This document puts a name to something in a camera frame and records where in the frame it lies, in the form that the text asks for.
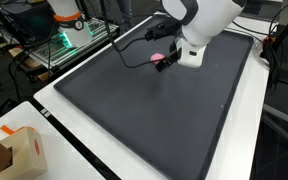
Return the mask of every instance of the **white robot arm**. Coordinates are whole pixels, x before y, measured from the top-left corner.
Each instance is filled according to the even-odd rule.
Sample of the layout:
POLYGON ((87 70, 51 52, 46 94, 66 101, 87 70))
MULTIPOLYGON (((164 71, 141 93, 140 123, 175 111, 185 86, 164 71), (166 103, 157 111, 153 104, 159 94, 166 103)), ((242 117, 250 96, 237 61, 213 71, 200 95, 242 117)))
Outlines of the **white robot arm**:
POLYGON ((88 24, 84 22, 75 0, 48 0, 55 11, 59 31, 67 40, 67 47, 81 47, 93 40, 88 24))
POLYGON ((200 67, 206 45, 241 13, 246 1, 162 0, 165 10, 182 24, 175 39, 178 63, 200 67))

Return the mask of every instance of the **black mat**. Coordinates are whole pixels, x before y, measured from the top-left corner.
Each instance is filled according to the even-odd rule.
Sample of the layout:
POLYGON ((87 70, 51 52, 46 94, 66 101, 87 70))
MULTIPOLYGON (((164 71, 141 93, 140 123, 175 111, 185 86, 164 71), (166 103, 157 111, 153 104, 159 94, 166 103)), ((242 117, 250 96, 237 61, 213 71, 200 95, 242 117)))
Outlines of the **black mat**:
MULTIPOLYGON (((153 18, 118 45, 163 19, 153 18)), ((167 54, 172 41, 137 42, 123 55, 135 65, 167 54)), ((252 44, 223 32, 208 45, 201 68, 176 63, 162 73, 151 64, 127 69, 109 48, 55 88, 166 177, 204 179, 252 44)))

